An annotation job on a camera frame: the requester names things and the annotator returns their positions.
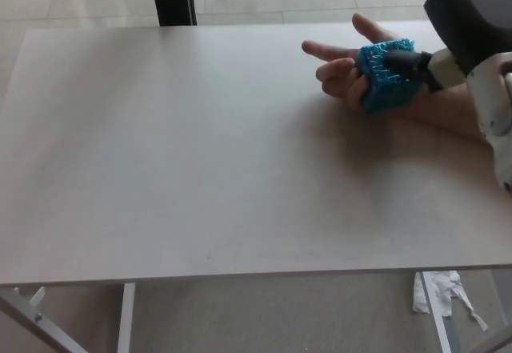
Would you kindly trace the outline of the bare person's hand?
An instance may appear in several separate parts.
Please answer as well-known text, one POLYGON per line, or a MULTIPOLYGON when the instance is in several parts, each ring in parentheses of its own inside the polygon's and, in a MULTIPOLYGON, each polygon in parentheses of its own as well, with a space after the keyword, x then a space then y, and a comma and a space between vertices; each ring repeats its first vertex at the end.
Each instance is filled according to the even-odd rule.
MULTIPOLYGON (((396 33, 359 13, 354 14, 351 21, 355 30, 372 43, 398 38, 396 33)), ((323 61, 315 73, 322 91, 331 97, 341 99, 349 110, 362 113, 362 98, 369 88, 369 80, 355 66, 358 50, 310 40, 302 43, 302 50, 323 61)), ((430 94, 423 88, 410 105, 388 110, 383 115, 386 118, 416 119, 422 116, 430 102, 430 94)))

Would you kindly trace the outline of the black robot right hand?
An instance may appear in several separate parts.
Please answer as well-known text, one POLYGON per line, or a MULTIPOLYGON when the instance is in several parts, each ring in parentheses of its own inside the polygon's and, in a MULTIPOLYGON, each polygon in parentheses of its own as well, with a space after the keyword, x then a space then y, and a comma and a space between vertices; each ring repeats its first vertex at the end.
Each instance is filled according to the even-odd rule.
POLYGON ((447 89, 488 58, 511 52, 511 0, 426 0, 424 10, 446 47, 434 54, 389 50, 384 65, 403 77, 447 89))

